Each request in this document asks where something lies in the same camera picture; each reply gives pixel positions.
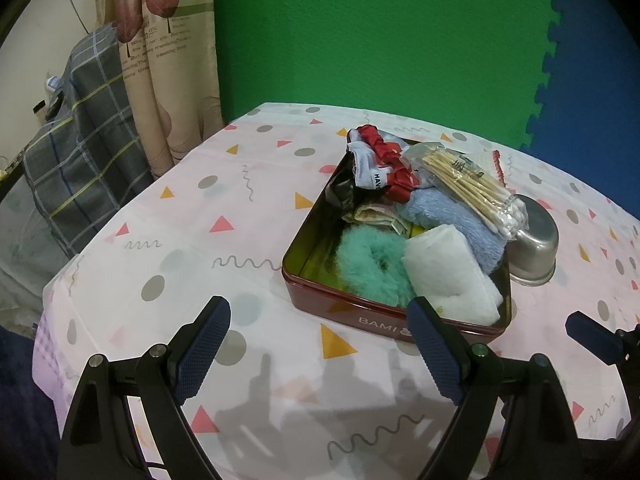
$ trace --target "gray plaid blanket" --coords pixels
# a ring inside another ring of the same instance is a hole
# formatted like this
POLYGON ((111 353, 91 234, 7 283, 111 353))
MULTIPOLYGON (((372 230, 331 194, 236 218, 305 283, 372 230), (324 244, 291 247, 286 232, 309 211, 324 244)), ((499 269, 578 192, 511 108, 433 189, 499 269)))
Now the gray plaid blanket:
POLYGON ((109 23, 72 50, 62 108, 24 153, 36 207, 68 257, 153 182, 109 23))

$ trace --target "teal fluffy scrunchie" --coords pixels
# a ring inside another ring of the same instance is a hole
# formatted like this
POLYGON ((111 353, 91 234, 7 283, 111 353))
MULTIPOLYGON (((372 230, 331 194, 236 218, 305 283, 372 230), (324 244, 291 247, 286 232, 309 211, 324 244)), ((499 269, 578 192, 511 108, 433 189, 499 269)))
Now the teal fluffy scrunchie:
POLYGON ((415 297, 402 264, 405 241, 400 235, 368 225, 346 229, 335 251, 335 262, 348 292, 405 308, 415 297))

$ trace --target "white towel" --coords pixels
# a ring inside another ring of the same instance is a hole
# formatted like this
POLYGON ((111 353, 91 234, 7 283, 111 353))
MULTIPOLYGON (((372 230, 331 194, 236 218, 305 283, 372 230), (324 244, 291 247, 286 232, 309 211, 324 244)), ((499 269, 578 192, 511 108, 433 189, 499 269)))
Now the white towel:
POLYGON ((407 240, 402 262, 416 294, 427 298, 440 317, 485 326, 500 319, 500 292, 453 225, 407 240))

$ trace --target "metal tin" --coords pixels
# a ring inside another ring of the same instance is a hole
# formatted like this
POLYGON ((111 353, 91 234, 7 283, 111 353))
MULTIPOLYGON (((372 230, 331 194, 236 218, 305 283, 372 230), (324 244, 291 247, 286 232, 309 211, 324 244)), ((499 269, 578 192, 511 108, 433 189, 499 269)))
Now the metal tin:
POLYGON ((538 202, 517 195, 527 207, 529 227, 518 231, 516 240, 507 244, 511 279, 529 286, 548 282, 556 270, 558 226, 538 202))
MULTIPOLYGON (((348 161, 345 156, 335 171, 340 171, 348 161)), ((322 192, 282 260, 282 275, 293 305, 325 319, 413 342, 402 308, 365 300, 340 290, 334 269, 334 253, 345 226, 337 209, 327 203, 322 192)), ((491 279, 504 298, 498 308, 500 319, 494 325, 481 326, 444 319, 471 343, 492 341, 511 322, 511 289, 506 258, 491 279)))

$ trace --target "white wall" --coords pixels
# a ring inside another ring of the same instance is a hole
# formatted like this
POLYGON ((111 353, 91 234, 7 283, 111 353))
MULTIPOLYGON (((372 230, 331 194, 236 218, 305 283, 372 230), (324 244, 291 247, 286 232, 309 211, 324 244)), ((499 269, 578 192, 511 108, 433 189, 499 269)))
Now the white wall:
MULTIPOLYGON (((94 0, 73 0, 88 30, 94 0)), ((61 75, 85 35, 69 0, 32 0, 0 47, 0 157, 9 161, 38 131, 33 107, 46 99, 47 73, 61 75)), ((0 169, 6 165, 0 158, 0 169)))

